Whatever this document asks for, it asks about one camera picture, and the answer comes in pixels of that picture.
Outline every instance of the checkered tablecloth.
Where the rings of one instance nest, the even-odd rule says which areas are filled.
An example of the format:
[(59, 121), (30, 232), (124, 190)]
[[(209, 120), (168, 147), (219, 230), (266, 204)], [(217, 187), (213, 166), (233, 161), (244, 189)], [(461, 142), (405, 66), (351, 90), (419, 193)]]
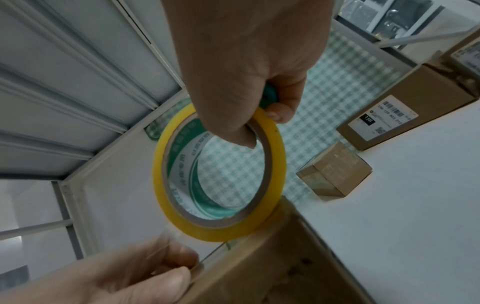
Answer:
[[(315, 194), (296, 176), (313, 156), (336, 141), (351, 145), (336, 128), (375, 99), (402, 76), (361, 47), (331, 30), (325, 53), (308, 72), (302, 101), (295, 117), (278, 128), (287, 155), (283, 194), (294, 204)], [(185, 106), (176, 105), (145, 131), (158, 138), (161, 130)], [(223, 206), (239, 207), (250, 201), (264, 172), (264, 154), (213, 138), (204, 148), (198, 165), (206, 194)]]

